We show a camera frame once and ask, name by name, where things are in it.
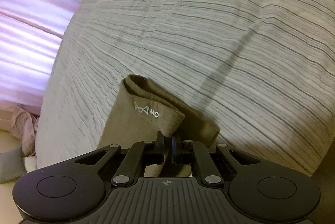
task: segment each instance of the crosshair marking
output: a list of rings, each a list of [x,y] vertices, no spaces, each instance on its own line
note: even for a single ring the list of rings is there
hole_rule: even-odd
[[[172,183],[172,181],[170,181],[170,180],[165,180],[165,181],[163,181],[163,183],[164,183],[165,185],[170,185],[170,184]]]

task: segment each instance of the brown towel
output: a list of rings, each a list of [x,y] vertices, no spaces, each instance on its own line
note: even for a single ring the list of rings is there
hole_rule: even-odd
[[[210,146],[219,131],[216,125],[151,79],[129,75],[121,81],[98,148],[110,144],[130,148],[135,142],[156,140],[158,131],[171,137],[177,129],[182,140],[198,140],[206,146]],[[165,165],[164,169],[170,170],[171,164]]]

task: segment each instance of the gray striped blanket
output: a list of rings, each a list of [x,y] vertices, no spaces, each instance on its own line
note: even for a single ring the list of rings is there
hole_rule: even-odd
[[[39,168],[96,148],[128,74],[210,116],[217,142],[311,175],[334,139],[335,0],[82,0],[45,92]]]

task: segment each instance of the pink fabric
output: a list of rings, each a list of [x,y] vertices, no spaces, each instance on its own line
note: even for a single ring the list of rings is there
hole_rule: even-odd
[[[10,122],[10,134],[20,140],[25,156],[35,155],[37,125],[38,118],[20,106],[15,106]]]
[[[80,0],[0,0],[0,100],[40,107]]]

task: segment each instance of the curtain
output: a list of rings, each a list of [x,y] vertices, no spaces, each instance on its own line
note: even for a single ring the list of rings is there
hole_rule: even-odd
[[[0,101],[40,107],[80,0],[0,0]]]

